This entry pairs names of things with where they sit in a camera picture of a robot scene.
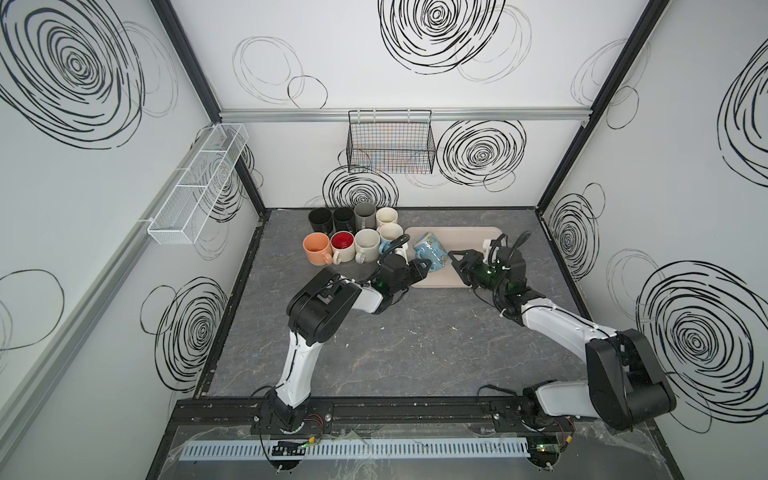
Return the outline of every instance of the wire basket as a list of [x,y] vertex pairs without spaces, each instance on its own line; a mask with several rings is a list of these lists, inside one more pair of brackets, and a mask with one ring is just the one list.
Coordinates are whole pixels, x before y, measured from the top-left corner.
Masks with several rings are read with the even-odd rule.
[[160,244],[197,242],[247,140],[243,124],[210,129],[203,147],[147,228],[152,238]]
[[437,148],[430,110],[351,110],[346,139],[350,173],[430,174]]

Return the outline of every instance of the light blue mug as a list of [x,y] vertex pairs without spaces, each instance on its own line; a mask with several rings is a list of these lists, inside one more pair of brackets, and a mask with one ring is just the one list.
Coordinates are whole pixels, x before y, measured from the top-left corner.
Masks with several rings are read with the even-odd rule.
[[432,266],[430,272],[436,272],[443,268],[450,260],[445,247],[432,232],[427,232],[413,244],[413,250],[416,252],[416,258],[421,260],[431,260]]

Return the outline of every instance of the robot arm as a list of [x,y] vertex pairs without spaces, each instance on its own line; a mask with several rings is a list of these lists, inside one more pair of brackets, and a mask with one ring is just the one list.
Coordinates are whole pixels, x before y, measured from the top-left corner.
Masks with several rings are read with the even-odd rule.
[[472,289],[491,290],[504,318],[543,333],[587,364],[587,380],[550,381],[526,389],[524,396],[533,404],[528,413],[595,417],[625,430],[671,412],[676,400],[648,339],[635,329],[620,332],[586,320],[529,288],[518,248],[530,232],[512,247],[501,245],[504,237],[487,240],[485,255],[449,252],[454,269]]
[[550,382],[535,389],[544,414],[595,417],[620,431],[675,408],[667,377],[642,333],[598,325],[545,298],[525,302],[520,313],[523,326],[545,334],[587,364],[587,380]]
[[320,350],[349,311],[381,313],[392,304],[395,294],[423,280],[431,264],[429,260],[406,263],[400,255],[385,254],[374,274],[363,283],[326,267],[291,299],[286,309],[288,356],[273,399],[274,412],[285,430],[301,426]]

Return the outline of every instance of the orange mug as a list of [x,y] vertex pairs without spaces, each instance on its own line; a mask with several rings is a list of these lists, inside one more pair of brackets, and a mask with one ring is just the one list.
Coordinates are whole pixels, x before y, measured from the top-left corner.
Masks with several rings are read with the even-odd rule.
[[333,263],[331,239],[322,232],[310,233],[304,237],[304,252],[312,265],[322,266]]

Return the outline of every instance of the mug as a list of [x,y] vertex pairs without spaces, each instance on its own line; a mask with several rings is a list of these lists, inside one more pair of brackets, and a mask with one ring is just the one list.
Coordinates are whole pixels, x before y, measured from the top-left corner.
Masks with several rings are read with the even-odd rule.
[[430,272],[440,270],[449,260],[445,247],[432,232],[427,232],[419,238],[413,244],[413,250],[416,252],[416,258],[432,261],[432,266],[429,267]]
[[310,233],[302,242],[306,258],[312,265],[330,265],[333,263],[331,240],[323,232]]
[[[402,227],[397,223],[384,223],[381,227],[378,228],[377,232],[379,232],[379,235],[382,238],[381,245],[379,246],[379,254],[382,254],[389,248],[390,245],[392,245],[393,241],[397,240],[397,237],[402,235]],[[402,247],[395,248],[395,253],[406,259],[407,262],[407,250],[408,244],[404,243]]]
[[364,228],[355,235],[355,261],[357,263],[375,262],[379,258],[379,232]]
[[310,212],[310,224],[313,232],[333,233],[333,213],[325,207],[316,208]]
[[336,232],[331,237],[333,264],[349,262],[355,258],[355,237],[350,232]]
[[376,228],[376,205],[370,202],[360,202],[355,206],[355,226],[360,231],[363,228]]
[[333,211],[333,226],[337,232],[355,233],[355,211],[349,207],[339,207]]
[[397,210],[392,207],[379,208],[376,212],[376,228],[384,223],[397,223]]

